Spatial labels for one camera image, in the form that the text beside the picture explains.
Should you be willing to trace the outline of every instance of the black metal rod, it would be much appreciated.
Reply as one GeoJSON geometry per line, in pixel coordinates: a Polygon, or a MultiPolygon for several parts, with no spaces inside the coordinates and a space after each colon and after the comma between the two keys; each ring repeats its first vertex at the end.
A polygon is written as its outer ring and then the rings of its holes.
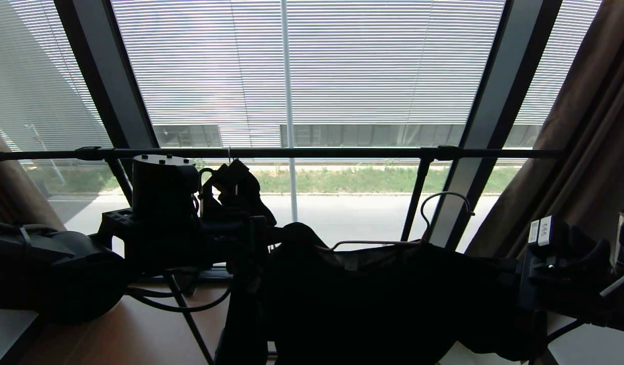
{"type": "MultiPolygon", "coordinates": [[[[177,301],[177,304],[179,305],[179,307],[187,307],[186,301],[184,300],[183,295],[181,295],[179,286],[177,285],[177,282],[174,280],[174,277],[172,276],[172,274],[166,274],[166,275],[163,275],[163,277],[165,278],[166,282],[168,282],[170,291],[172,291],[172,293],[174,294],[174,298],[177,301]]],[[[197,328],[197,324],[194,322],[194,319],[192,318],[192,313],[185,312],[183,316],[186,319],[186,323],[188,323],[188,327],[191,329],[192,336],[194,336],[195,341],[197,342],[197,344],[199,345],[199,348],[201,349],[201,353],[203,353],[203,357],[206,358],[206,362],[208,363],[208,365],[214,365],[214,360],[212,359],[212,356],[210,356],[208,347],[206,347],[206,344],[203,341],[203,338],[201,337],[201,333],[199,332],[199,329],[197,328]]]]}
{"type": "Polygon", "coordinates": [[[453,146],[436,148],[153,148],[127,150],[115,148],[80,148],[74,151],[0,152],[0,161],[36,159],[107,160],[129,159],[138,155],[175,155],[198,158],[324,158],[324,159],[386,159],[416,158],[456,160],[490,159],[556,159],[562,151],[554,150],[463,150],[453,146]]]}
{"type": "Polygon", "coordinates": [[[111,172],[116,177],[118,181],[118,185],[120,185],[120,189],[122,189],[122,193],[125,194],[127,199],[127,204],[131,206],[131,184],[129,180],[127,180],[127,174],[125,174],[125,169],[122,168],[122,164],[119,159],[107,159],[107,164],[111,169],[111,172]]]}
{"type": "Polygon", "coordinates": [[[422,187],[425,185],[425,178],[427,178],[427,174],[429,173],[429,167],[431,166],[432,162],[432,159],[420,160],[420,164],[418,165],[418,175],[416,176],[416,184],[413,185],[413,193],[411,193],[411,202],[409,203],[407,220],[404,222],[404,228],[402,228],[402,238],[400,238],[400,241],[409,240],[409,234],[411,234],[411,226],[413,226],[413,219],[415,219],[416,211],[418,210],[420,194],[422,194],[422,187]]]}

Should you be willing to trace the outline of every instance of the grass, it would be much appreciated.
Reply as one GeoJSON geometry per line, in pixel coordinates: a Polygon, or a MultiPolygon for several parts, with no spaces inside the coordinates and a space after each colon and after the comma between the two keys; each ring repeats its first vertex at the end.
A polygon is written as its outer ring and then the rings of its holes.
{"type": "MultiPolygon", "coordinates": [[[[416,179],[416,168],[387,166],[354,166],[340,170],[300,169],[296,173],[299,193],[410,193],[416,179]]],[[[492,175],[484,193],[500,193],[512,180],[518,169],[499,167],[492,175]]],[[[254,169],[263,193],[289,194],[287,169],[254,169]]],[[[108,167],[62,168],[66,180],[62,185],[57,173],[50,167],[29,169],[28,175],[37,183],[43,181],[51,194],[98,193],[117,189],[116,178],[108,167]]],[[[443,189],[448,169],[430,169],[423,192],[434,193],[443,189]]]]}

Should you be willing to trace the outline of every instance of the brown floor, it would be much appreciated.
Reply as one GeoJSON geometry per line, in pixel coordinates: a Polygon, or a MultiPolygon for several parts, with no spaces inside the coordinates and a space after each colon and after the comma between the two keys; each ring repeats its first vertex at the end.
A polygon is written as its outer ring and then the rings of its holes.
{"type": "MultiPolygon", "coordinates": [[[[202,286],[188,305],[210,303],[221,286],[202,286]]],[[[176,305],[174,299],[159,300],[176,305]]],[[[228,299],[193,314],[208,351],[214,356],[226,320],[228,299]]],[[[205,359],[179,313],[148,307],[125,296],[110,312],[78,326],[50,325],[19,362],[20,365],[203,364],[205,359]]]]}

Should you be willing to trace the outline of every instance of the curtain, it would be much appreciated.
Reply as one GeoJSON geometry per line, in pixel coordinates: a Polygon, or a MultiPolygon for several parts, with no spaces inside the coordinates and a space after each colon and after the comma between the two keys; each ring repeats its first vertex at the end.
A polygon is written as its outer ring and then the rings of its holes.
{"type": "Polygon", "coordinates": [[[601,4],[534,148],[565,154],[526,162],[467,254],[517,257],[531,221],[557,214],[581,224],[611,192],[624,171],[624,2],[601,4]]]}
{"type": "MultiPolygon", "coordinates": [[[[1,134],[0,151],[10,151],[1,134]]],[[[45,224],[64,230],[57,213],[18,161],[0,162],[0,222],[45,224]]]]}

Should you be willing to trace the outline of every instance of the black cylindrical motor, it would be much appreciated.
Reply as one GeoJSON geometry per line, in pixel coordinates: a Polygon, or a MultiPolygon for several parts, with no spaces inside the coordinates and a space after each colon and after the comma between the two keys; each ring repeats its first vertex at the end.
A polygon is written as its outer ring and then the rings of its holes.
{"type": "Polygon", "coordinates": [[[173,155],[140,155],[133,162],[132,210],[137,218],[167,220],[191,216],[199,190],[194,163],[173,155]]]}

